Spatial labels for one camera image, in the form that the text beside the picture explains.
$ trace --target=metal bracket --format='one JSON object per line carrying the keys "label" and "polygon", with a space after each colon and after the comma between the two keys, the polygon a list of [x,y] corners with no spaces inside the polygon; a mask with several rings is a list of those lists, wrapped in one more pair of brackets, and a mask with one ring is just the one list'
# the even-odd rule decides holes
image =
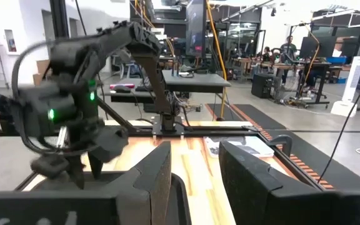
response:
{"label": "metal bracket", "polygon": [[160,115],[159,117],[155,117],[153,119],[153,125],[152,125],[152,135],[154,136],[167,136],[170,134],[170,136],[180,137],[184,135],[184,127],[182,127],[180,124],[182,124],[181,117],[176,116],[174,117],[174,122],[172,123],[173,129],[172,130],[165,130],[165,127],[162,125],[163,116]]}
{"label": "metal bracket", "polygon": [[268,146],[276,146],[278,144],[282,144],[283,153],[290,157],[291,149],[293,148],[293,139],[285,134],[279,135],[273,138],[271,141],[266,143]]}

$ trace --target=gray floor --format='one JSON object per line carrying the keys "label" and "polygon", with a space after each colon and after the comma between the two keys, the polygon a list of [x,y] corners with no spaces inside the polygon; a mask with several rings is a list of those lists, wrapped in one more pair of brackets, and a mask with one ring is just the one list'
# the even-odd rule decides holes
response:
{"label": "gray floor", "polygon": [[[114,83],[114,80],[118,79],[106,79],[105,83],[111,84]],[[324,87],[328,100],[332,103],[341,99],[343,89],[342,84],[326,84]],[[305,110],[259,99],[251,94],[251,83],[248,82],[243,84],[233,82],[232,87],[227,89],[227,94],[231,104],[252,104],[288,129],[303,131],[296,134],[328,155],[333,150],[338,133],[306,131],[339,131],[345,120],[345,117],[329,114],[331,105],[327,110],[323,105],[313,106]],[[214,94],[193,93],[191,101],[194,104],[213,103],[215,97]],[[139,110],[134,104],[109,102],[109,105],[125,119],[140,118]],[[141,111],[144,118],[153,116],[153,114],[144,113],[142,105]],[[212,119],[205,108],[201,112],[190,112],[187,115],[192,121]],[[335,160],[360,176],[360,155],[355,152],[357,148],[360,148],[360,132],[354,132],[360,131],[360,112],[349,120],[346,130],[349,132],[343,134],[335,154]],[[0,137],[0,190],[12,190],[28,176],[31,172],[29,162],[32,158],[35,158],[35,155],[23,146],[19,138]]]}

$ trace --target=white sign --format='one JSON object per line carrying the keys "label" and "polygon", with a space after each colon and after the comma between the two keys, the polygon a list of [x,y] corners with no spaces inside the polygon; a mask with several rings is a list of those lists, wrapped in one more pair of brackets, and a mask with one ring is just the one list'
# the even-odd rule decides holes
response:
{"label": "white sign", "polygon": [[355,95],[356,86],[360,78],[360,56],[355,56],[349,71],[348,80],[342,95],[342,101],[351,102]]}

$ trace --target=yellow cable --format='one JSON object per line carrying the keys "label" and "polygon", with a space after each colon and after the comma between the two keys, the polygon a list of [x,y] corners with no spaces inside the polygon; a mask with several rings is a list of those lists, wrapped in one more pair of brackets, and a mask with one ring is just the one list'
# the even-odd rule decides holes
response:
{"label": "yellow cable", "polygon": [[[211,12],[211,7],[209,6],[209,0],[206,0],[206,7],[207,7],[207,14],[209,16],[209,22],[211,23],[211,29],[213,31],[213,36],[215,38],[215,43],[216,43],[216,49],[217,49],[217,53],[219,55],[219,61],[220,61],[220,65],[222,67],[222,72],[223,72],[223,76],[224,76],[224,80],[227,81],[228,79],[228,75],[226,74],[226,69],[224,67],[224,63],[223,63],[223,59],[222,59],[222,53],[220,51],[220,47],[219,47],[219,41],[218,41],[218,36],[216,35],[216,30],[215,30],[215,26],[213,24],[213,18],[212,18],[212,12]],[[220,113],[220,117],[223,118],[223,113],[224,113],[224,100],[226,98],[226,88],[223,88],[223,95],[222,95],[222,107],[221,107],[221,113]]]}
{"label": "yellow cable", "polygon": [[[155,28],[155,26],[152,24],[152,22],[146,16],[145,11],[141,8],[141,6],[140,6],[140,10],[141,10],[142,14],[144,15],[144,19],[146,21],[146,24],[148,24],[148,26],[150,26],[152,28]],[[167,45],[169,46],[169,49],[170,49],[170,52],[172,53],[172,56],[174,56],[174,49],[173,49],[172,43],[170,42],[170,40],[168,38],[166,38],[166,42],[167,42]]]}
{"label": "yellow cable", "polygon": [[[316,56],[318,55],[318,52],[319,52],[319,48],[320,48],[319,40],[315,37],[315,35],[313,35],[313,33],[312,33],[311,30],[306,26],[306,24],[305,24],[305,28],[306,28],[307,31],[311,34],[311,36],[316,40],[316,42],[317,42],[317,48],[316,48],[315,55],[314,55],[313,58],[311,59],[311,63],[310,63],[310,65],[309,65],[309,69],[307,70],[307,74],[306,74],[306,77],[305,77],[305,82],[304,82],[304,84],[305,84],[306,81],[308,80],[308,76],[309,76],[309,73],[311,72],[311,68],[312,68],[313,62],[315,61]],[[300,97],[301,97],[302,92],[303,92],[303,89],[301,88],[301,90],[299,91],[299,96],[300,96]]]}

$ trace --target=computer monitor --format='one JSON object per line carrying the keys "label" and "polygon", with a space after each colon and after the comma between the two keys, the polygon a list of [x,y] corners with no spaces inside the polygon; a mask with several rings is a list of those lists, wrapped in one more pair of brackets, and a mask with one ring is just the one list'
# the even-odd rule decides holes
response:
{"label": "computer monitor", "polygon": [[317,40],[320,43],[320,48],[316,57],[332,57],[334,52],[334,47],[336,45],[337,37],[336,36],[317,37]]}
{"label": "computer monitor", "polygon": [[[320,48],[316,57],[332,57],[334,47],[336,45],[335,36],[329,37],[317,37],[319,41]],[[304,37],[301,44],[301,52],[299,54],[300,58],[310,58],[315,55],[316,48],[318,47],[318,42],[313,37]]]}
{"label": "computer monitor", "polygon": [[318,42],[313,37],[304,37],[302,39],[299,57],[301,59],[313,57],[317,46]]}
{"label": "computer monitor", "polygon": [[192,0],[187,5],[186,54],[203,58],[205,53],[206,1]]}
{"label": "computer monitor", "polygon": [[356,47],[359,46],[356,37],[344,38],[342,40],[341,56],[352,57],[355,55]]}

